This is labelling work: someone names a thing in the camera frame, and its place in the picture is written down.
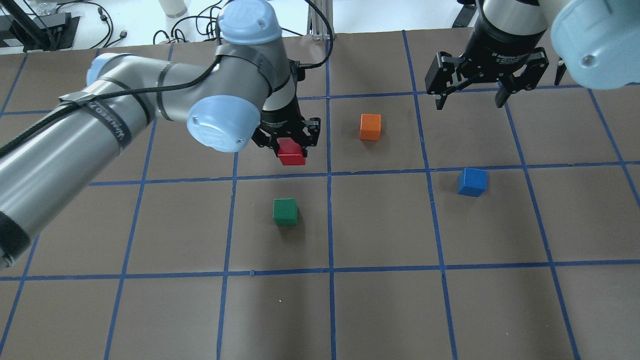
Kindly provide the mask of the black gripper arm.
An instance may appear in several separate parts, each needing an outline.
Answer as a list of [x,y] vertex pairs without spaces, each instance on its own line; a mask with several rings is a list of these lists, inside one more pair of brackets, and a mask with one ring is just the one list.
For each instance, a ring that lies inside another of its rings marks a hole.
[[306,119],[296,97],[284,107],[272,111],[262,110],[260,122],[251,137],[259,148],[268,148],[276,156],[279,138],[291,138],[302,146],[302,155],[308,157],[308,148],[316,147],[322,132],[321,118]]

